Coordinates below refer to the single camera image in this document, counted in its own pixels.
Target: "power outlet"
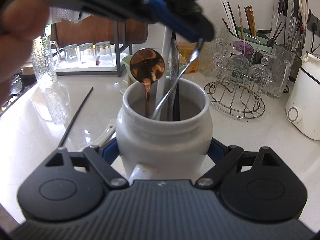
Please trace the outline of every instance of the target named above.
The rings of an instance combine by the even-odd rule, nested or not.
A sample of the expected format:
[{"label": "power outlet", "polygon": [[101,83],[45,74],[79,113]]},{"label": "power outlet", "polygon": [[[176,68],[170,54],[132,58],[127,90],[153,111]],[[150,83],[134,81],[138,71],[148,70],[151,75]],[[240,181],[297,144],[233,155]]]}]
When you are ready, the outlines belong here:
[{"label": "power outlet", "polygon": [[312,31],[312,24],[313,23],[316,23],[317,24],[317,31],[315,33],[315,35],[317,35],[318,37],[320,37],[320,20],[314,16],[313,14],[311,14],[311,18],[310,18],[310,22],[308,23],[308,30],[313,32]]}]

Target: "purple lid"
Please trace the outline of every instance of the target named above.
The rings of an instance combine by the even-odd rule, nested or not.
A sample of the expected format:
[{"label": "purple lid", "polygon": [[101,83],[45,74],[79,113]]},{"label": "purple lid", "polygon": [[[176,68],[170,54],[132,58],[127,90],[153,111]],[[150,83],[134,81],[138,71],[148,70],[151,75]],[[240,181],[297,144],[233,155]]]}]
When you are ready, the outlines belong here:
[{"label": "purple lid", "polygon": [[242,51],[245,51],[245,54],[244,54],[245,56],[249,56],[254,53],[253,47],[250,44],[248,44],[247,42],[245,43],[245,50],[244,50],[244,42],[243,41],[235,41],[233,44],[236,44],[237,46],[239,46],[242,49]]}]

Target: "rose gold spoon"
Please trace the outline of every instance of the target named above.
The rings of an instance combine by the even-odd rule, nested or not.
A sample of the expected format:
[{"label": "rose gold spoon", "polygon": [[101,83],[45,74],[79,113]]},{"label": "rose gold spoon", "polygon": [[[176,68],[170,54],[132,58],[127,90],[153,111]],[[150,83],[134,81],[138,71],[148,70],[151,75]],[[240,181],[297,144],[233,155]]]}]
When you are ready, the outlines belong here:
[{"label": "rose gold spoon", "polygon": [[150,116],[150,88],[164,73],[164,60],[153,49],[138,50],[130,60],[132,76],[146,89],[146,117]]}]

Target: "green bowl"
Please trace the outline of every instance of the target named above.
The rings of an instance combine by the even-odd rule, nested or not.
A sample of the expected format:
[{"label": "green bowl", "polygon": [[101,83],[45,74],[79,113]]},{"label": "green bowl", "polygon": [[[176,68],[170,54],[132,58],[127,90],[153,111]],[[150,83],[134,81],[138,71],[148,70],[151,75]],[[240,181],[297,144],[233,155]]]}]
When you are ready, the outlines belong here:
[{"label": "green bowl", "polygon": [[[130,71],[130,60],[131,60],[132,56],[133,56],[133,55],[129,55],[129,56],[124,57],[124,58],[122,59],[122,63],[125,65],[125,68],[126,68],[126,70],[127,70],[127,73],[128,73],[128,75],[129,75],[129,77],[131,78],[131,80],[132,80],[133,82],[136,82],[137,80],[132,76],[131,71]],[[179,73],[181,72],[181,70],[183,69],[183,67],[184,67],[184,66],[180,66],[180,67],[179,67]],[[167,71],[165,72],[165,75],[166,75],[166,76],[169,76],[169,70],[167,70]]]}]

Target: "white kitchen appliance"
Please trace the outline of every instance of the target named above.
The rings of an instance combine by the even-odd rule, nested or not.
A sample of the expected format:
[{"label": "white kitchen appliance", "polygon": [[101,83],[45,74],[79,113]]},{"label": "white kitchen appliance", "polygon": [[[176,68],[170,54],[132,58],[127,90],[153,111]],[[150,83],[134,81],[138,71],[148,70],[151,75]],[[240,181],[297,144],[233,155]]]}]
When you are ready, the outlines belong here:
[{"label": "white kitchen appliance", "polygon": [[303,56],[285,110],[288,120],[302,133],[320,140],[320,59],[313,54]]}]

